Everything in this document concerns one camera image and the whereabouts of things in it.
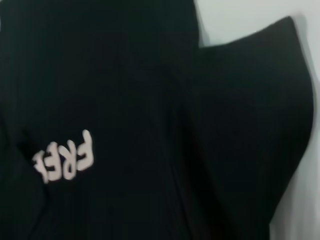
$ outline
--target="black sleeve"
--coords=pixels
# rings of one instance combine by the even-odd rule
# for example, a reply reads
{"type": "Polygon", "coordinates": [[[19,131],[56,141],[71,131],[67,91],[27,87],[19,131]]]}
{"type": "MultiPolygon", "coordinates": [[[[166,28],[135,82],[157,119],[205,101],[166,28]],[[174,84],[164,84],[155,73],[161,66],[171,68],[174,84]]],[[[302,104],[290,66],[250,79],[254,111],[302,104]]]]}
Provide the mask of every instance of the black sleeve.
{"type": "Polygon", "coordinates": [[[1,149],[0,161],[0,238],[28,239],[45,204],[43,183],[17,149],[1,149]]]}
{"type": "Polygon", "coordinates": [[[269,222],[306,150],[313,89],[290,17],[200,50],[188,105],[203,165],[239,240],[269,222]]]}

